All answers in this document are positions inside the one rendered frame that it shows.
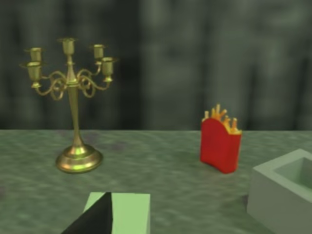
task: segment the brass candle holder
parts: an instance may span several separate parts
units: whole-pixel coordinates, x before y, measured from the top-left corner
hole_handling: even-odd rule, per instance
[[[81,69],[75,74],[72,56],[75,52],[74,43],[76,40],[73,38],[64,38],[58,41],[62,43],[64,54],[67,56],[67,74],[61,71],[54,71],[47,77],[43,76],[41,73],[43,66],[42,48],[40,47],[26,50],[26,52],[30,53],[31,62],[22,65],[22,67],[27,68],[29,78],[33,82],[31,87],[39,95],[45,96],[50,94],[54,100],[61,100],[64,92],[68,92],[74,126],[74,141],[71,146],[67,147],[57,157],[56,166],[67,173],[87,172],[99,166],[103,160],[103,156],[99,151],[85,144],[81,139],[78,122],[78,90],[81,90],[87,98],[92,98],[96,90],[107,90],[113,81],[113,63],[117,60],[111,57],[104,57],[104,45],[95,44],[92,48],[97,71],[92,73],[87,69]],[[105,86],[99,86],[93,81],[93,77],[97,76],[100,72],[105,77],[103,80]],[[50,80],[50,86],[45,91],[40,89],[40,81],[42,79]]]

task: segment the green tabletop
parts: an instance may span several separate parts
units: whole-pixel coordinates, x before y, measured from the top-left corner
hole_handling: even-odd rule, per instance
[[[239,169],[199,162],[200,132],[84,131],[105,156],[86,174],[65,174],[55,158],[72,131],[0,131],[0,233],[59,234],[90,192],[151,194],[153,234],[270,234],[245,212],[252,167],[302,148],[311,132],[244,132]]]

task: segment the candelabra base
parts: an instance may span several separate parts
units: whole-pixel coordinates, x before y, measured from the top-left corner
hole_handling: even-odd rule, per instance
[[[67,147],[56,160],[56,166],[67,173],[84,173],[98,167],[102,154],[90,145]]]

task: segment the red carton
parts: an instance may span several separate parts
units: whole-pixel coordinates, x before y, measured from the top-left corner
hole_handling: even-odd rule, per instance
[[[220,105],[212,109],[212,116],[205,112],[201,123],[200,161],[207,163],[222,173],[232,173],[238,166],[238,155],[242,131],[237,129],[237,119],[231,119],[226,110],[221,113]]]

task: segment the background wall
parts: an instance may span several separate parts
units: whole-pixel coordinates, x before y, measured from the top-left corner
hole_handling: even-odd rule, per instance
[[[246,130],[311,130],[307,0],[28,0],[0,8],[0,128],[70,129],[67,97],[39,97],[23,49],[42,46],[44,72],[65,69],[57,38],[117,56],[112,88],[81,97],[86,129],[196,130],[216,103]]]

